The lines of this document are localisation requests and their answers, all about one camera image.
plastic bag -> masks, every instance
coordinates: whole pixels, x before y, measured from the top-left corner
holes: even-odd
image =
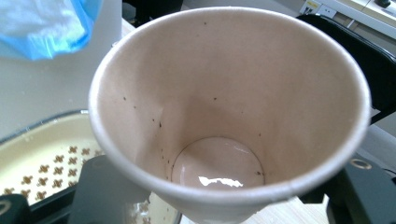
[[[84,48],[102,0],[1,0],[0,56],[52,59]]]

white paper cup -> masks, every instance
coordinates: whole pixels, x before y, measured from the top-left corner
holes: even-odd
[[[213,7],[152,21],[92,82],[101,147],[198,223],[240,223],[308,192],[353,155],[370,95],[351,56],[275,12]]]

gray countertop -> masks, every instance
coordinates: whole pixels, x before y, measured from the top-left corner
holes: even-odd
[[[121,2],[104,0],[88,47],[54,60],[0,58],[0,139],[65,111],[88,107],[96,67],[121,37]]]

white tray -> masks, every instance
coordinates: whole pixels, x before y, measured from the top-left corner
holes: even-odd
[[[75,185],[85,161],[103,150],[97,144],[87,110],[46,119],[0,140],[0,193],[22,194],[30,205]],[[179,214],[151,193],[132,206],[133,223],[178,223]]]

brown cross pattern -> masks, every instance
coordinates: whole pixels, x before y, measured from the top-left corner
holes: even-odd
[[[21,190],[21,195],[23,195],[23,197],[25,197],[25,198],[29,198],[29,193],[30,193],[29,189],[28,190]]]
[[[41,165],[40,170],[38,170],[39,173],[46,173],[49,171],[49,166],[48,165]]]
[[[54,162],[63,162],[64,156],[56,156]]]
[[[35,199],[36,199],[36,200],[43,200],[43,199],[46,198],[46,194],[47,194],[46,191],[38,192],[37,195],[36,195],[36,197],[35,197]]]
[[[76,162],[77,162],[77,157],[70,157],[70,158],[69,158],[69,163],[68,163],[68,164],[69,164],[69,165],[70,165],[70,164],[76,164]]]
[[[32,183],[32,179],[33,179],[33,177],[31,175],[24,176],[21,184],[30,184],[30,183]]]
[[[72,187],[77,184],[77,181],[69,181],[69,187]]]
[[[54,180],[54,181],[53,181],[52,188],[53,188],[53,189],[55,189],[55,188],[60,188],[60,187],[62,186],[62,182],[64,182],[62,179]]]
[[[71,154],[71,153],[76,154],[77,153],[77,147],[70,147],[69,148],[69,154]]]
[[[90,155],[90,149],[89,148],[83,148],[81,155]]]
[[[46,186],[48,178],[38,178],[38,184],[37,186]]]
[[[69,169],[69,175],[68,176],[76,176],[77,174],[77,169]]]
[[[64,169],[63,167],[55,167],[55,169],[53,170],[53,174],[54,175],[61,175],[63,169]]]
[[[4,189],[4,194],[12,194],[12,191],[14,191],[14,188],[11,189]]]

